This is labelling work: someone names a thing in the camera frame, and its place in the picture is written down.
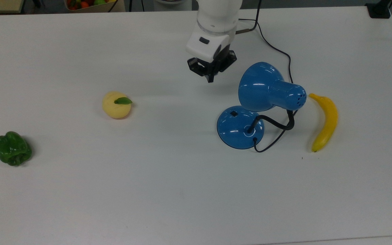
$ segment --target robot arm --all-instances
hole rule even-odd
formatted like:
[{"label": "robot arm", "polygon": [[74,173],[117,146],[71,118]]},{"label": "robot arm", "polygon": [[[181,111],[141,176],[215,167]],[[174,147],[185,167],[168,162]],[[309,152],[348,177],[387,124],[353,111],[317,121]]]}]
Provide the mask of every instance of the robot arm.
[{"label": "robot arm", "polygon": [[242,0],[198,0],[196,25],[186,50],[195,57],[187,61],[191,71],[208,82],[226,70],[235,60],[229,50],[238,23]]}]

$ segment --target yellow banana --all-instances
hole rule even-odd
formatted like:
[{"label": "yellow banana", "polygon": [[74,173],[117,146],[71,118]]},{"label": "yellow banana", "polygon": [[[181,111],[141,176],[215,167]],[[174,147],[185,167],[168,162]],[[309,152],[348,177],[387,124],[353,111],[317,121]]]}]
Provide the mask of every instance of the yellow banana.
[{"label": "yellow banana", "polygon": [[315,138],[311,148],[313,152],[316,152],[325,147],[326,143],[328,143],[329,139],[331,138],[333,131],[337,127],[338,111],[330,98],[318,96],[313,93],[309,94],[308,96],[317,101],[325,113],[325,125],[323,126],[321,132],[317,135],[317,138]]}]

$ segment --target black cable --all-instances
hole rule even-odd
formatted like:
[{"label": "black cable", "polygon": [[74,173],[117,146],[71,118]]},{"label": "black cable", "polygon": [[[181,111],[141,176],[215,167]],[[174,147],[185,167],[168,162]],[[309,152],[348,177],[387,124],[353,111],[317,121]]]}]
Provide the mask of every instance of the black cable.
[{"label": "black cable", "polygon": [[108,11],[108,13],[110,13],[110,12],[113,10],[113,8],[114,8],[114,6],[116,5],[117,1],[119,1],[119,0],[115,0],[115,3],[114,3],[113,6],[110,8],[110,10]]},{"label": "black cable", "polygon": [[272,147],[281,137],[282,137],[282,135],[283,135],[283,133],[285,133],[285,131],[286,130],[282,130],[282,132],[279,134],[279,136],[271,143],[271,144],[269,144],[269,146],[267,146],[265,149],[263,149],[263,150],[258,150],[257,149],[257,138],[253,138],[253,140],[254,140],[254,149],[255,149],[255,151],[256,152],[265,152],[266,150],[268,150],[270,147]]},{"label": "black cable", "polygon": [[240,34],[240,33],[245,33],[245,32],[249,32],[249,31],[253,31],[253,30],[255,30],[255,28],[257,28],[258,17],[260,16],[261,2],[262,2],[262,0],[260,0],[260,1],[258,2],[257,16],[255,17],[255,25],[254,25],[251,29],[243,29],[243,30],[236,31],[235,34]]},{"label": "black cable", "polygon": [[254,130],[255,126],[257,125],[258,121],[265,120],[268,121],[269,123],[275,125],[276,127],[282,129],[282,130],[292,130],[294,127],[294,116],[293,116],[293,111],[287,110],[288,114],[288,124],[287,125],[282,125],[278,123],[277,121],[273,120],[272,118],[269,118],[268,116],[265,115],[258,115],[255,117],[254,121],[252,122],[251,126],[249,129],[247,129],[247,133],[252,133]]}]

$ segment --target lamp base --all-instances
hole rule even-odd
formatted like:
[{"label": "lamp base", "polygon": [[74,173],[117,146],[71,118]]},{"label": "lamp base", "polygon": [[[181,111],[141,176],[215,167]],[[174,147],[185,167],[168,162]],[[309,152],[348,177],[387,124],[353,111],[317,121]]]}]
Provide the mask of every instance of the lamp base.
[{"label": "lamp base", "polygon": [[254,130],[248,133],[258,113],[244,109],[239,105],[224,110],[217,120],[217,133],[222,141],[235,149],[249,149],[254,147],[254,138],[259,143],[264,135],[264,123],[258,121]]}]

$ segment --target table surface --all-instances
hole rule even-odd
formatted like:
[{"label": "table surface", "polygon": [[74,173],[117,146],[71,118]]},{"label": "table surface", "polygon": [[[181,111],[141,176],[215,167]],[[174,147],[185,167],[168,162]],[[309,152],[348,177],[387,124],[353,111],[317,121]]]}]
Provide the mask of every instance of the table surface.
[{"label": "table surface", "polygon": [[24,0],[0,0],[0,13],[20,13]]},{"label": "table surface", "polygon": [[[255,10],[241,10],[252,18]],[[217,135],[241,75],[288,60],[254,31],[213,84],[188,70],[196,12],[0,16],[0,135],[34,149],[0,162],[0,245],[245,245],[392,235],[392,18],[365,7],[261,10],[294,82],[330,97],[339,125],[311,152],[324,115],[311,99],[265,153]],[[252,23],[239,23],[240,28]],[[134,101],[105,115],[110,90]],[[278,108],[264,113],[286,120]],[[266,124],[258,147],[279,133]]]}]

